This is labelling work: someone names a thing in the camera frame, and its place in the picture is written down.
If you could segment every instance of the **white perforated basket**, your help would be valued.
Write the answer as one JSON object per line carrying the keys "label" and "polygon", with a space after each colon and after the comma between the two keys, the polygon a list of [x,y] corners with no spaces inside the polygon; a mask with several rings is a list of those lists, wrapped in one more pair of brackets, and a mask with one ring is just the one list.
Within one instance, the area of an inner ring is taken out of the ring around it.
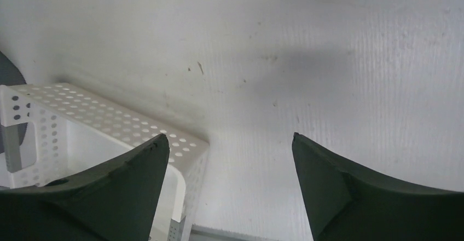
{"label": "white perforated basket", "polygon": [[[0,106],[3,126],[29,123],[28,133],[35,134],[35,147],[21,148],[21,170],[8,172],[5,158],[0,158],[0,177],[7,177],[0,178],[0,184],[10,188],[46,185],[165,133],[170,163],[151,240],[188,240],[205,170],[206,142],[67,83],[0,86]],[[180,226],[175,226],[176,234],[170,232],[173,222]]]}

